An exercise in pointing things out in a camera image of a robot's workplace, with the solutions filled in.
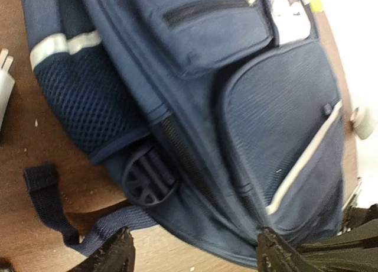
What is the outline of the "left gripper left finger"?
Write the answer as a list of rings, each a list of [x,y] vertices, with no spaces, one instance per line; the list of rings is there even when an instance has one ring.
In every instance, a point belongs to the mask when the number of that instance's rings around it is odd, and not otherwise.
[[[119,229],[100,248],[71,272],[133,272],[135,267],[133,237],[127,227]]]

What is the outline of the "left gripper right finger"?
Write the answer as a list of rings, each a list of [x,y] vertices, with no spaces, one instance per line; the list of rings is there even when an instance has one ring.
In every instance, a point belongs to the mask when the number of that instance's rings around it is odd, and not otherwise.
[[[258,235],[256,253],[258,271],[334,271],[320,264],[311,264],[271,228],[265,228]]]

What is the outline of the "navy blue backpack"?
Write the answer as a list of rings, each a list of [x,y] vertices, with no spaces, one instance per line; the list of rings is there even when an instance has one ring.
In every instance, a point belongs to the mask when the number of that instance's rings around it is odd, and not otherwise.
[[[21,0],[31,68],[71,140],[129,206],[81,239],[53,166],[24,172],[43,223],[90,255],[161,225],[254,268],[258,235],[341,226],[340,92],[308,0]]]

